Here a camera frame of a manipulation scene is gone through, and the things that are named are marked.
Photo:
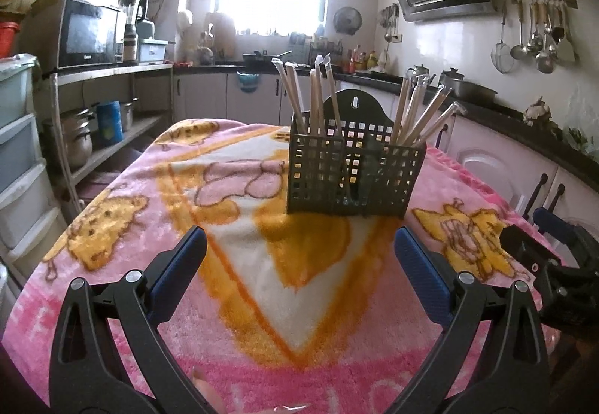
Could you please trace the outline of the left hand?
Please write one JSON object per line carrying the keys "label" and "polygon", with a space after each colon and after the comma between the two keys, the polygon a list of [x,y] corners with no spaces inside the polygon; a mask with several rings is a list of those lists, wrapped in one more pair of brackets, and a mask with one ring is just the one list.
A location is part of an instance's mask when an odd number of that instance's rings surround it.
{"label": "left hand", "polygon": [[217,390],[207,381],[206,375],[201,369],[194,367],[192,370],[192,382],[196,389],[200,391],[204,399],[219,414],[226,414],[227,408],[224,400],[217,393]]}

